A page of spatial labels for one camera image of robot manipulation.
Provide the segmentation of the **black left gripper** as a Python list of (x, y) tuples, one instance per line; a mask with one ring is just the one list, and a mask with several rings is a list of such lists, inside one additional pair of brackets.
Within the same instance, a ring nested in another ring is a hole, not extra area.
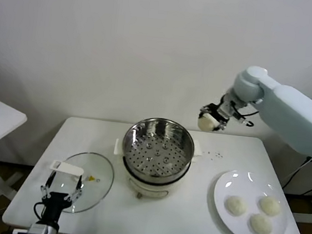
[(46, 183), (40, 187), (43, 199), (41, 202), (38, 202), (37, 205), (43, 205), (44, 211), (41, 215), (36, 213), (39, 223), (57, 224), (62, 211), (65, 208), (69, 208), (70, 202), (75, 203), (75, 201), (82, 195), (82, 178), (79, 178), (75, 190), (70, 194), (50, 192), (49, 189), (55, 176), (56, 171), (52, 171), (47, 178)]

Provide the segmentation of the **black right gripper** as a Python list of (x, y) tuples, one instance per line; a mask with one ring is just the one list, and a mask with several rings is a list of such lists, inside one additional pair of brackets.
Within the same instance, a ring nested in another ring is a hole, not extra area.
[(214, 131), (221, 131), (227, 127), (228, 121), (233, 118), (240, 123), (245, 123), (245, 116), (241, 115), (239, 109), (247, 106), (236, 94), (226, 93), (220, 103), (210, 103), (201, 107), (199, 118), (205, 114), (214, 117)]

